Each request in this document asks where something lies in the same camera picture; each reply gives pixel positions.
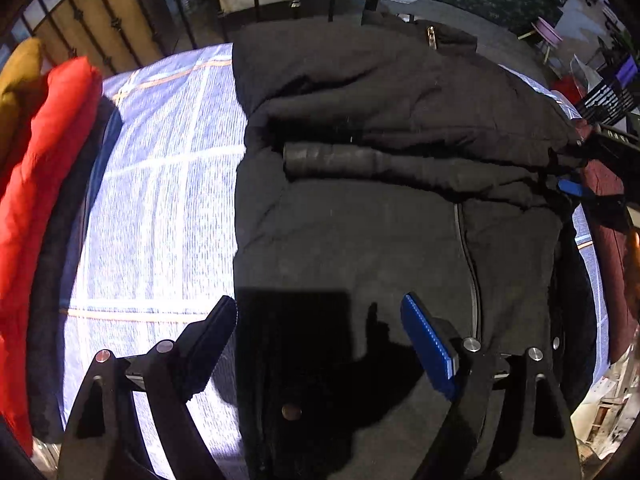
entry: zipper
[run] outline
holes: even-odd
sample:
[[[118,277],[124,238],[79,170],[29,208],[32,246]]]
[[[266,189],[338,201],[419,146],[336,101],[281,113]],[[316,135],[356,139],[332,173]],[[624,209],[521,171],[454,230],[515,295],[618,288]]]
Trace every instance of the zipper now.
[[[465,255],[466,268],[469,270],[469,287],[471,289],[471,337],[480,341],[480,293],[478,290],[478,277],[476,276],[476,268],[471,260],[469,248],[466,246],[465,227],[462,218],[462,204],[456,204],[454,208],[454,216],[456,219],[456,228],[458,231],[458,241]]]

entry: pink stool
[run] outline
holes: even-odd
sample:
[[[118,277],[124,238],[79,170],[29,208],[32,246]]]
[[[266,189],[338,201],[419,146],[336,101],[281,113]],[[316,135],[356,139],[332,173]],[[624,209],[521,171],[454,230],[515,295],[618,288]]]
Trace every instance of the pink stool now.
[[[519,40],[524,40],[524,38],[528,38],[529,36],[533,36],[534,34],[539,34],[542,36],[542,39],[545,40],[546,43],[546,53],[545,53],[545,61],[544,64],[549,60],[549,53],[551,52],[551,48],[558,48],[560,43],[562,43],[562,38],[558,35],[556,30],[549,25],[542,18],[538,18],[536,23],[532,23],[533,30],[531,32],[527,32],[522,36],[518,36]]]

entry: metal bed frame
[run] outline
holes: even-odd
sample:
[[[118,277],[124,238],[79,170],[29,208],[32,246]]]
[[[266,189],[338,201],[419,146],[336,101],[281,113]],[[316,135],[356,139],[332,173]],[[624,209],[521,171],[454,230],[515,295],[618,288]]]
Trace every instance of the metal bed frame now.
[[[56,20],[52,15],[52,9],[50,10],[47,8],[44,0],[36,0],[36,1],[38,2],[44,14],[44,20],[46,20],[46,22],[48,22],[51,25],[51,28],[54,31],[55,35],[58,37],[58,39],[62,42],[62,44],[66,48],[69,58],[77,56],[78,50],[69,42],[69,40],[65,37],[63,31],[60,29],[60,26],[56,23]],[[100,45],[98,39],[92,33],[92,30],[87,23],[86,17],[82,12],[82,10],[79,9],[78,5],[76,4],[76,1],[75,0],[66,0],[66,1],[68,1],[69,4],[71,5],[74,19],[79,23],[82,30],[84,31],[84,34],[89,39],[89,42],[93,45],[96,52],[100,55],[105,67],[111,72],[112,75],[117,74],[118,72],[112,63],[111,57],[107,56],[105,49]],[[120,37],[120,41],[122,42],[126,50],[131,55],[132,59],[135,62],[135,65],[139,68],[142,67],[142,62],[140,61],[138,54],[133,48],[131,42],[129,41],[129,38],[127,37],[126,32],[122,28],[122,18],[116,15],[109,0],[100,0],[100,1],[102,2],[102,6],[104,7],[104,10],[106,11],[109,19],[111,20],[111,27],[113,27],[114,30],[117,31]],[[158,49],[162,54],[162,56],[163,57],[168,56],[170,52],[167,49],[166,45],[162,42],[161,35],[158,33],[158,28],[154,25],[154,20],[152,18],[153,13],[150,11],[150,9],[148,8],[148,5],[145,3],[144,0],[136,0],[136,1],[140,7],[140,10],[146,21],[146,24],[148,25],[148,28],[151,31],[152,40],[158,46]],[[364,6],[365,10],[376,10],[378,6],[378,1],[379,0],[366,0],[365,6]],[[193,49],[197,49],[203,46],[203,45],[198,45],[198,41],[196,40],[196,36],[194,34],[193,26],[191,24],[189,17],[187,16],[187,12],[184,8],[184,4],[182,0],[174,0],[174,2],[176,4],[180,21],[182,22],[184,31],[188,37],[191,47]],[[238,26],[246,24],[246,22],[248,21],[247,11],[250,9],[238,10],[236,12],[226,13],[222,8],[222,3],[220,0],[212,0],[212,2],[214,6],[214,20],[215,20],[216,28],[221,33],[223,40],[225,42],[229,42],[229,31],[231,29],[235,29]],[[279,2],[276,4],[269,4],[266,6],[262,6],[260,4],[260,0],[254,0],[254,6],[252,8],[253,19],[256,22],[260,22],[261,20],[265,19],[265,16],[267,14],[269,14],[269,12],[263,12],[264,10],[266,10],[267,7],[277,7],[278,10],[282,10],[283,4],[284,6],[289,8],[289,11],[287,12],[289,18],[298,19],[300,17],[301,15],[300,9],[302,6],[301,0]],[[321,2],[316,2],[312,6],[309,6],[309,8],[315,7],[317,9],[318,5],[321,5]],[[327,9],[327,17],[329,22],[332,22],[334,20],[335,14],[336,14],[336,0],[329,0],[328,9]],[[33,27],[31,27],[31,25],[29,24],[24,13],[20,15],[19,19],[21,20],[22,24],[25,26],[28,33],[31,36],[34,36],[35,33],[33,30]]]

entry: red fabric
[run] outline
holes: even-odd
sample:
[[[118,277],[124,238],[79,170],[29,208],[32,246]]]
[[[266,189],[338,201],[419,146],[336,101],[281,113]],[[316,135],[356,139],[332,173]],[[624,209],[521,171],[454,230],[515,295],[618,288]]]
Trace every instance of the red fabric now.
[[[31,455],[26,332],[31,282],[62,181],[95,119],[102,77],[84,57],[47,75],[47,99],[0,175],[0,413]]]
[[[586,95],[582,86],[575,81],[574,76],[566,75],[562,79],[555,82],[551,87],[552,90],[558,90],[567,100],[576,105]]]
[[[598,160],[591,160],[583,170],[583,182],[598,195],[621,194],[622,181]],[[592,222],[589,225],[598,256],[602,290],[609,316],[609,359],[616,362],[626,352],[638,322],[629,312],[625,300],[625,235]]]

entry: button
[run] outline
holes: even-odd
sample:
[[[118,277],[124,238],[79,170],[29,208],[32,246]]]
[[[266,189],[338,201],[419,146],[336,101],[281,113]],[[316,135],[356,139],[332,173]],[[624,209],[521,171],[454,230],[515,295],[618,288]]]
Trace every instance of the button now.
[[[98,361],[99,363],[103,363],[105,361],[108,361],[109,357],[111,357],[111,352],[109,352],[108,350],[100,350],[95,355],[95,360]]]
[[[467,337],[462,344],[470,352],[477,352],[480,349],[480,342],[473,337]]]
[[[542,351],[539,348],[529,348],[529,357],[534,361],[542,361]]]
[[[167,352],[170,352],[173,349],[174,349],[174,342],[169,341],[168,339],[165,339],[164,341],[161,341],[156,345],[156,350],[161,354],[166,354]]]
[[[300,409],[300,406],[288,402],[282,407],[282,416],[286,420],[294,422],[296,420],[300,420],[300,417],[302,416],[302,410]]]

